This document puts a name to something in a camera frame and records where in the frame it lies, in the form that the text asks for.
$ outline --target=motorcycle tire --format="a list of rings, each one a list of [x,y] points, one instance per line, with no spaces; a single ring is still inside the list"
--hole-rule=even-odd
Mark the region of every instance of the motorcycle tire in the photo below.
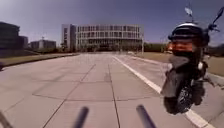
[[[176,97],[164,97],[163,104],[166,111],[170,114],[177,114],[178,110],[176,108],[177,98]]]
[[[180,113],[187,112],[192,106],[192,88],[191,86],[183,87],[177,97],[176,108]]]

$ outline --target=side mirror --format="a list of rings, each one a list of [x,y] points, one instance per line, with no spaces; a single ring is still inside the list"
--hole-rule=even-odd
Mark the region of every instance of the side mirror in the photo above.
[[[223,14],[223,11],[224,11],[224,7],[222,7],[219,12],[217,13],[217,16],[215,18],[215,20],[213,21],[213,24],[222,16]]]

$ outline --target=curb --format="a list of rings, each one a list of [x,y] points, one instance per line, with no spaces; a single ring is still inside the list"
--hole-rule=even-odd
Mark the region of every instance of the curb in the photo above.
[[[56,56],[56,57],[43,58],[43,59],[37,59],[37,60],[28,60],[28,61],[24,61],[24,62],[18,62],[18,63],[7,64],[7,65],[4,65],[3,64],[3,65],[4,65],[4,67],[11,67],[11,66],[20,65],[20,64],[26,64],[26,63],[32,63],[32,62],[43,61],[43,60],[50,60],[50,59],[56,59],[56,58],[62,58],[62,57],[77,56],[77,55],[79,55],[79,54],[76,54],[76,55]]]

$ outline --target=motorcycle fender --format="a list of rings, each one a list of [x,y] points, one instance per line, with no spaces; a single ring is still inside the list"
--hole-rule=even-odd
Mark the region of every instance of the motorcycle fender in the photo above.
[[[174,69],[177,69],[179,67],[182,67],[190,62],[189,58],[183,57],[183,56],[172,56],[169,59],[170,63],[172,64],[172,67]]]
[[[175,69],[171,69],[167,73],[166,81],[164,82],[161,94],[164,97],[176,97],[177,90],[185,79],[184,73],[177,73]]]

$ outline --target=grass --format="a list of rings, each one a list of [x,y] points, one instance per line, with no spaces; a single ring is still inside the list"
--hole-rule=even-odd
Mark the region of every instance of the grass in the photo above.
[[[141,53],[137,54],[138,57],[155,60],[159,62],[167,63],[171,54],[168,53],[153,53],[153,52],[146,52],[143,55]],[[208,72],[224,76],[224,58],[219,57],[211,57],[210,59],[205,59],[208,63]]]
[[[72,55],[73,54],[46,54],[46,55],[34,55],[34,56],[10,57],[10,58],[0,58],[0,62],[2,62],[4,66],[11,66],[27,62],[35,62],[40,60],[53,59]]]

